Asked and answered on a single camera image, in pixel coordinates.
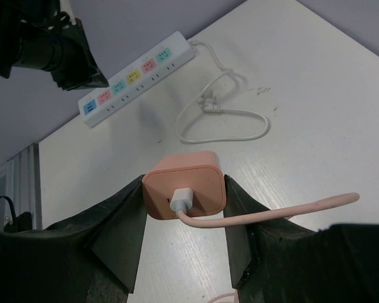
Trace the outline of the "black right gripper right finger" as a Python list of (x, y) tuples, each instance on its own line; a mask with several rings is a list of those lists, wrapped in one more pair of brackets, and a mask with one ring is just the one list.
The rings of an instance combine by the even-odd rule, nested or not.
[(225, 229), (240, 302), (379, 302), (379, 225), (284, 218)]

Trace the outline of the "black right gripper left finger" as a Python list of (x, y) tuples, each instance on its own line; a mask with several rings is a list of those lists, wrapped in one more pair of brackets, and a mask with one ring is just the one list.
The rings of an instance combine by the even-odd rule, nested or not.
[(136, 178), (44, 230), (0, 232), (0, 302), (126, 302), (146, 220)]

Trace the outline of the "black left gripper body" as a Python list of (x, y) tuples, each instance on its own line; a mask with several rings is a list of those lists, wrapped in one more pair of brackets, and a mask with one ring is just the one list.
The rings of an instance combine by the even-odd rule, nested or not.
[(79, 18), (62, 29), (59, 35), (61, 58), (51, 71), (53, 80), (63, 90), (105, 88), (107, 78), (97, 66), (90, 51), (83, 24)]

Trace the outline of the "white multicolour power strip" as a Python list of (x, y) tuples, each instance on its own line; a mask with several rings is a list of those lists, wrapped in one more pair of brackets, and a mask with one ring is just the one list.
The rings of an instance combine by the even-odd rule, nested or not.
[(143, 54), (78, 101), (83, 123), (92, 128), (195, 57), (195, 50), (180, 32)]

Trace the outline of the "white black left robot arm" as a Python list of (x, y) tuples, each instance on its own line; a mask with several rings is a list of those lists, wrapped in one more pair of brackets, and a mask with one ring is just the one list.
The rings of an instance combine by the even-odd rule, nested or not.
[(13, 67), (48, 72), (67, 91), (108, 86), (69, 1), (0, 1), (0, 76)]

